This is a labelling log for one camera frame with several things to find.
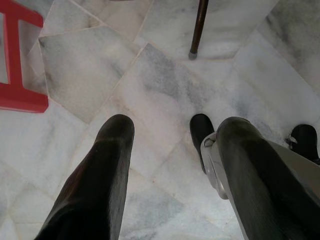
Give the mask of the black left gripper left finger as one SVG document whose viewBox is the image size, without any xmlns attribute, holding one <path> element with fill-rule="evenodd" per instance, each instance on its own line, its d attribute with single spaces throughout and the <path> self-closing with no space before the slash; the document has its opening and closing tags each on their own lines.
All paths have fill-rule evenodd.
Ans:
<svg viewBox="0 0 320 240">
<path fill-rule="evenodd" d="M 65 181 L 37 240 L 117 240 L 135 135 L 126 115 L 110 117 Z"/>
</svg>

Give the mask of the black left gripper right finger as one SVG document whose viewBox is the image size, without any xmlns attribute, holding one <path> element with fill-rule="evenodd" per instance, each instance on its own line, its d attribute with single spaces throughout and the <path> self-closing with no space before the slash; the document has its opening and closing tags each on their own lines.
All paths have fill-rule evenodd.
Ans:
<svg viewBox="0 0 320 240">
<path fill-rule="evenodd" d="M 265 139 L 240 117 L 219 125 L 216 144 L 222 182 L 246 239 L 319 239 L 318 165 Z"/>
</svg>

